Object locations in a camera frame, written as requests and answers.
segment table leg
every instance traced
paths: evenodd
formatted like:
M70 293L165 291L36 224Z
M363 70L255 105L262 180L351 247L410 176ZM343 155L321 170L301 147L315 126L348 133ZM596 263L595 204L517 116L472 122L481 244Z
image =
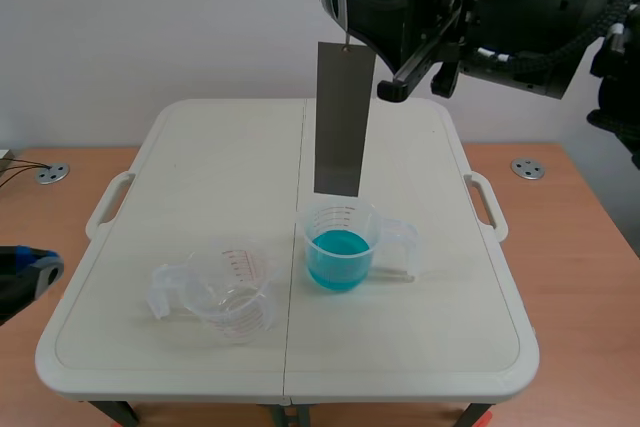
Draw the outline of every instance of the table leg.
M275 427L289 427L289 421L287 419L287 414L284 411L284 407L281 405L265 405L265 407L269 409L271 420L273 420L273 425Z
M271 413L271 419L275 427L311 427L311 415L309 405L290 405L286 408L295 409L293 415L287 415L285 407L281 405L265 405Z
M469 404L453 427L473 427L493 404Z
M138 425L138 416L126 402L93 401L89 403L106 416L111 417L122 427L136 427Z
M298 427L311 427L311 414L308 405L296 406L298 413Z

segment table handle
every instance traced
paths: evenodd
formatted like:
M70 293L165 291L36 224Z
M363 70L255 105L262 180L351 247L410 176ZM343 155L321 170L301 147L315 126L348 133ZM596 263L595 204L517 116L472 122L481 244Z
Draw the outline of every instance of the table handle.
M131 185L131 182L133 182L135 177L136 174L133 172L122 172L111 179L107 190L102 194L100 202L98 202L98 205L93 211L93 214L91 214L91 217L89 217L89 221L85 227L85 232L87 237L89 237L89 240L93 240L96 232L98 231L98 227L104 223L106 216L113 210L113 207L118 200L118 194L124 187Z
M504 242L507 235L509 235L509 226L502 214L502 209L500 208L500 204L498 204L496 194L493 193L491 184L483 175L480 175L477 172L471 172L471 174L467 174L465 177L473 187L478 189L480 198L482 199L484 208L487 211L489 221L493 226L498 242Z

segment empty measuring cup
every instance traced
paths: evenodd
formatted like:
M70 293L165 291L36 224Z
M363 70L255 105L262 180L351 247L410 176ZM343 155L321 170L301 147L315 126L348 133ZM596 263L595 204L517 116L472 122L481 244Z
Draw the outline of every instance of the empty measuring cup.
M164 265L152 274L147 302L156 318L169 315L168 294L234 343L252 340L274 320L269 282L275 270L262 248L247 239L220 238L191 254L184 265Z
M400 220L383 218L363 200L330 198L311 206L299 223L305 238L306 265L311 277L323 287L344 291L354 288L372 271L380 246L398 243L404 249L391 265L373 270L388 278L412 281L419 269L418 233Z

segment white wall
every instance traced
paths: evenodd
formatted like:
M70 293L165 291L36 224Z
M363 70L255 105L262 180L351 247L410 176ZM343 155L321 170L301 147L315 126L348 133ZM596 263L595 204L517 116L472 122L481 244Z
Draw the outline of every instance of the white wall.
M180 99L314 96L316 42L341 38L318 0L0 0L0 144L138 144ZM464 78L443 103L466 140L563 141L640 251L640 173L587 126L587 72L562 101Z

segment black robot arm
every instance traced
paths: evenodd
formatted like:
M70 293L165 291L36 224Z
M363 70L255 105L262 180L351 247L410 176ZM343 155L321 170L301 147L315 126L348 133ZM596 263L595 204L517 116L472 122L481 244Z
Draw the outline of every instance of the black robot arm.
M592 73L603 79L588 120L613 132L640 168L638 0L322 0L327 13L393 73L381 99L402 102L437 63L431 91L451 97L459 73L562 98L586 48L606 41Z

